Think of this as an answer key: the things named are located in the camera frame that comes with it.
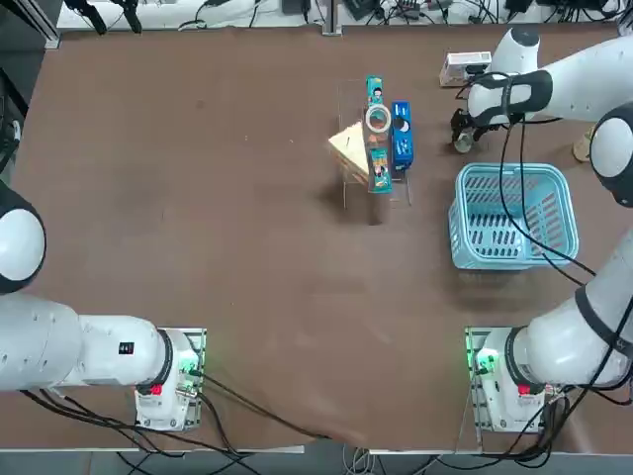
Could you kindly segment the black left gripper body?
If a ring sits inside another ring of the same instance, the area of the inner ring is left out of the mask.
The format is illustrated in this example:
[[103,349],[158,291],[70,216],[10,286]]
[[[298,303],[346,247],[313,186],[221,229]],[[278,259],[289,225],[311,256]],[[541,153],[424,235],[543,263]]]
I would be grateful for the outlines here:
[[4,171],[14,157],[21,141],[21,124],[18,120],[7,121],[1,127],[1,167]]

